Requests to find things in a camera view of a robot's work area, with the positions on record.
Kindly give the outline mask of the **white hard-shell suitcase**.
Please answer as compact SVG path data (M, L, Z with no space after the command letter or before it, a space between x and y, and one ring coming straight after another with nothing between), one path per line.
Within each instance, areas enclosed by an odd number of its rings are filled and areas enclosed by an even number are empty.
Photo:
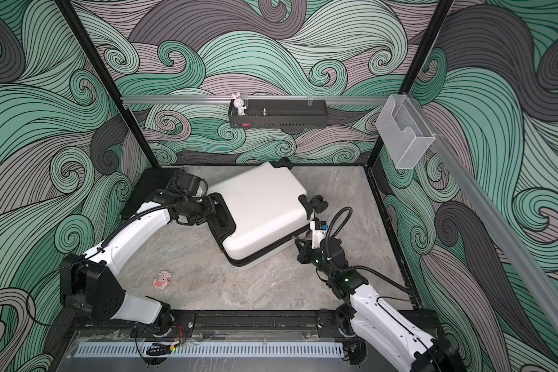
M208 197L215 213L209 229L232 266L246 268L285 249L309 231L329 203L308 197L283 157L214 184Z

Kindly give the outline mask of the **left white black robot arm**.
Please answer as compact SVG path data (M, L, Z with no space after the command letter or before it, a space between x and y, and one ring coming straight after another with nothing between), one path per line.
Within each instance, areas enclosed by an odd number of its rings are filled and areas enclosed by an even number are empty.
M215 210L208 191L205 179L180 171L166 186L150 192L136 212L101 242L84 254L68 254L60 263L63 307L95 322L162 323L168 316L164 303L129 294L117 276L133 254L170 222L204 223Z

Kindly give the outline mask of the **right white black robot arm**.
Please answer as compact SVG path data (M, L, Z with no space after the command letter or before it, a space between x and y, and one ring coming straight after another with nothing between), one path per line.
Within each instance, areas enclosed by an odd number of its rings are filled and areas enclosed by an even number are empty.
M361 271L375 274L402 291L406 288L373 269L349 265L336 235L352 214L353 209L345 207L330 223L314 218L309 223L312 237L295 241L298 262L313 265L319 279L343 301L338 308L339 331L346 338L358 338L372 346L397 371L465 371L457 347L413 324Z

